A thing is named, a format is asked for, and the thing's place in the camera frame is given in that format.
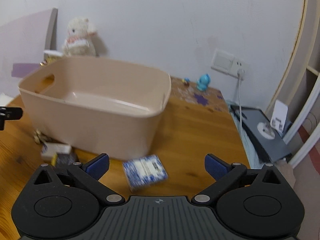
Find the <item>white wall light switch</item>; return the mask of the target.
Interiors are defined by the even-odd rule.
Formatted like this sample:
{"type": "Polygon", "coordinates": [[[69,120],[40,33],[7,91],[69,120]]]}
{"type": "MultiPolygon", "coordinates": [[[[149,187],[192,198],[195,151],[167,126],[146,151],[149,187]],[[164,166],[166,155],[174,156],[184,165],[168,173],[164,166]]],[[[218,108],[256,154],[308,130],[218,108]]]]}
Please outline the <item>white wall light switch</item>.
{"type": "Polygon", "coordinates": [[[216,49],[213,55],[211,68],[218,72],[229,74],[234,60],[234,55],[221,49],[216,49]]]}

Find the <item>white wooden shelf frame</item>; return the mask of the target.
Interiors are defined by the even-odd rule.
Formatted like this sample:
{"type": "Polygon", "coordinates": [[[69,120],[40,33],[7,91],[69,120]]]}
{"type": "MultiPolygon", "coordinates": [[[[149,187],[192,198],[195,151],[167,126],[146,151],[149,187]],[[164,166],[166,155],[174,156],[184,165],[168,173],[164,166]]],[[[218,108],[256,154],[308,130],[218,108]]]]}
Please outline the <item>white wooden shelf frame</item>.
{"type": "Polygon", "coordinates": [[[298,34],[287,68],[271,99],[266,114],[272,114],[277,100],[288,106],[291,126],[283,141],[289,145],[302,127],[319,96],[319,0],[303,0],[298,34]]]}

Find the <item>dark grey flat box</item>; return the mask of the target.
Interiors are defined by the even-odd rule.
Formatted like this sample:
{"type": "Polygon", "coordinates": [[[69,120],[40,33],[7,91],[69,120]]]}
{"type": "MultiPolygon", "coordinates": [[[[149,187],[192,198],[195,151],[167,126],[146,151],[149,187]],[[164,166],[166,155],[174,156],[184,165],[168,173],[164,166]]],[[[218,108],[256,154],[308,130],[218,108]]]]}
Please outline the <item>dark grey flat box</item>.
{"type": "Polygon", "coordinates": [[[266,115],[257,108],[231,105],[231,110],[253,144],[259,160],[265,163],[275,163],[280,159],[292,157],[287,144],[279,133],[273,129],[266,115]]]}

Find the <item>black cardboard box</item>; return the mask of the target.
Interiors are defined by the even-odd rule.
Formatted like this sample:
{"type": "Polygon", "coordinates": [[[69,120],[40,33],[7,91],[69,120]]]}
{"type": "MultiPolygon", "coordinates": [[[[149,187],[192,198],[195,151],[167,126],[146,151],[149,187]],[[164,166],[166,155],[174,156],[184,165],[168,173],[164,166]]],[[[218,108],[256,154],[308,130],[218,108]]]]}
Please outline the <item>black cardboard box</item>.
{"type": "Polygon", "coordinates": [[[63,165],[71,165],[74,162],[79,161],[78,156],[71,152],[69,154],[67,153],[56,153],[52,160],[51,165],[54,167],[61,167],[63,165]]]}

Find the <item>blue cartoon card box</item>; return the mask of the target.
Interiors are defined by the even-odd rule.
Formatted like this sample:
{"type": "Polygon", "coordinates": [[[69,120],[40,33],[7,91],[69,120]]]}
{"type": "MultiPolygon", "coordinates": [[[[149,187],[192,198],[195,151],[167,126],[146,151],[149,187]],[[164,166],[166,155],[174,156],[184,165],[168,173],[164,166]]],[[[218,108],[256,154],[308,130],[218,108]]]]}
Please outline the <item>blue cartoon card box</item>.
{"type": "Polygon", "coordinates": [[[123,162],[123,169],[132,192],[168,179],[168,174],[157,155],[123,162]]]}

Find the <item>gold wrapped gift item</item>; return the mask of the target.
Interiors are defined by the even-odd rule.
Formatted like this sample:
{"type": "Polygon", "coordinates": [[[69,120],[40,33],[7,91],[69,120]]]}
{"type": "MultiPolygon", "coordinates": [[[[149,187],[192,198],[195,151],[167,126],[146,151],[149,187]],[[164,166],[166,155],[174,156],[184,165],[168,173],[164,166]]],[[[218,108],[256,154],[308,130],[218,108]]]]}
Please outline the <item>gold wrapped gift item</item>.
{"type": "Polygon", "coordinates": [[[44,67],[44,66],[47,66],[53,62],[56,62],[57,60],[61,59],[61,57],[58,57],[58,56],[48,56],[45,60],[43,60],[41,63],[40,63],[40,66],[41,67],[44,67]]]}

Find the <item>blue cartoon figurine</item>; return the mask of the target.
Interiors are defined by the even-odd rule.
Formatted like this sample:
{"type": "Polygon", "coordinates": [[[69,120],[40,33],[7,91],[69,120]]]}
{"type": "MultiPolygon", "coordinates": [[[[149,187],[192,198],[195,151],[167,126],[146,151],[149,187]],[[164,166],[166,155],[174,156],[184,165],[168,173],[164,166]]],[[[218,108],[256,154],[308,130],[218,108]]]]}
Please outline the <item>blue cartoon figurine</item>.
{"type": "Polygon", "coordinates": [[[196,88],[199,91],[204,92],[207,90],[210,82],[211,82],[210,76],[208,74],[204,74],[197,80],[196,88]]]}

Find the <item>small golden trinket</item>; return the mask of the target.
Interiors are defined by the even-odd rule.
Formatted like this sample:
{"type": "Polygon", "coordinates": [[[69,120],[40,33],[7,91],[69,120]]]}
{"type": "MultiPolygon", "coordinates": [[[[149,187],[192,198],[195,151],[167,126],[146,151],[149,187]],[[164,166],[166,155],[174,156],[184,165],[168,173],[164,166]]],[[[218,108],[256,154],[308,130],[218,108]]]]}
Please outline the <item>small golden trinket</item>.
{"type": "Polygon", "coordinates": [[[33,139],[37,144],[44,144],[47,142],[47,137],[38,129],[34,131],[33,139]]]}

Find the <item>white phone stand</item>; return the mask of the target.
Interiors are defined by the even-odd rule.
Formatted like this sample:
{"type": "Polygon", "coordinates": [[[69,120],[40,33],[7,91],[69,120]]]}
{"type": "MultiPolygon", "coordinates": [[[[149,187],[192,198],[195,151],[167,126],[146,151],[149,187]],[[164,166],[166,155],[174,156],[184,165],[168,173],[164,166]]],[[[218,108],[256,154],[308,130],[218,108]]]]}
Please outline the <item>white phone stand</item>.
{"type": "Polygon", "coordinates": [[[286,124],[288,106],[276,100],[270,121],[260,122],[257,124],[259,133],[267,140],[274,140],[276,132],[283,137],[283,132],[286,124]]]}

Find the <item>small blue yellow toy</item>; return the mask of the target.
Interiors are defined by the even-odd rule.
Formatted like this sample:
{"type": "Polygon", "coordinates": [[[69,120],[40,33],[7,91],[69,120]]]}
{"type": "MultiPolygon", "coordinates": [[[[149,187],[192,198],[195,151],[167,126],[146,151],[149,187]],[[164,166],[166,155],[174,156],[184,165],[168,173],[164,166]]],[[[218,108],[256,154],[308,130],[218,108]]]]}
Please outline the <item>small blue yellow toy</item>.
{"type": "Polygon", "coordinates": [[[182,82],[185,86],[189,86],[190,85],[190,80],[188,78],[184,78],[182,79],[182,82]]]}

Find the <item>white paper card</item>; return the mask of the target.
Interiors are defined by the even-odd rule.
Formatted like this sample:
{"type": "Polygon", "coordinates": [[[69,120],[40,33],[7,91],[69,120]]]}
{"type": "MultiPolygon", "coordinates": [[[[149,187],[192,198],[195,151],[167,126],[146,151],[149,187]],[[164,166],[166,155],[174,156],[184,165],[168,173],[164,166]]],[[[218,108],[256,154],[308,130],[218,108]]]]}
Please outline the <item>white paper card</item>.
{"type": "Polygon", "coordinates": [[[63,53],[57,50],[44,50],[44,53],[48,56],[63,57],[63,53]]]}

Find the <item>beige plastic storage bin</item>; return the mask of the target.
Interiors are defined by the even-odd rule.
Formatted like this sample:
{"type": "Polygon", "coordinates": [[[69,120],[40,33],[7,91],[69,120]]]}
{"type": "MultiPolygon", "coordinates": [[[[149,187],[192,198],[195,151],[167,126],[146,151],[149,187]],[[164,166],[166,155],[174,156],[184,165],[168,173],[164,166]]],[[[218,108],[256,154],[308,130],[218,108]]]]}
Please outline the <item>beige plastic storage bin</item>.
{"type": "Polygon", "coordinates": [[[140,64],[75,56],[31,73],[18,88],[33,127],[44,135],[130,160],[148,154],[171,78],[140,64]]]}

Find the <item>white wall power socket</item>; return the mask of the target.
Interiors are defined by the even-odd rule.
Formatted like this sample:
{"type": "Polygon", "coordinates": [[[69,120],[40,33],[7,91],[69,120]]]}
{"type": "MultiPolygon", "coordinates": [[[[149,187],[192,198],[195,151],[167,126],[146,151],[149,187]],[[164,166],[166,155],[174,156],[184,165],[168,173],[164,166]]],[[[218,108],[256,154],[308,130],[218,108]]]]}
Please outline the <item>white wall power socket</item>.
{"type": "Polygon", "coordinates": [[[240,77],[243,80],[248,69],[249,64],[244,60],[235,57],[229,70],[229,75],[235,78],[240,77]]]}

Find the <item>pink headboard panel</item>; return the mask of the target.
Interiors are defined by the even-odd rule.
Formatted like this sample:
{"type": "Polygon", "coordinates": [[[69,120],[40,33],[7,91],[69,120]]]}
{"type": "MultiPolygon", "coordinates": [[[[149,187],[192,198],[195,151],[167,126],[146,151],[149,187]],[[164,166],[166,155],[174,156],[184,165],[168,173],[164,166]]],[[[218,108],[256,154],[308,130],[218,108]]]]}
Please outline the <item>pink headboard panel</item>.
{"type": "Polygon", "coordinates": [[[20,80],[39,67],[52,43],[57,12],[52,8],[1,25],[1,93],[17,96],[20,80]]]}

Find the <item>white plush lamb toy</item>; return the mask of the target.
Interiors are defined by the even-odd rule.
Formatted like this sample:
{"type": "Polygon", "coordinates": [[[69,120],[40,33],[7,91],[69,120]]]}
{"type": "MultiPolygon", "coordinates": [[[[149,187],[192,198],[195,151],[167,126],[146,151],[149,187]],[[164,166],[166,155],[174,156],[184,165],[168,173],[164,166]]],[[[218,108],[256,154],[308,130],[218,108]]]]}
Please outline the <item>white plush lamb toy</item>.
{"type": "Polygon", "coordinates": [[[65,56],[96,56],[92,37],[96,29],[88,18],[76,17],[67,25],[67,37],[62,45],[65,56]]]}

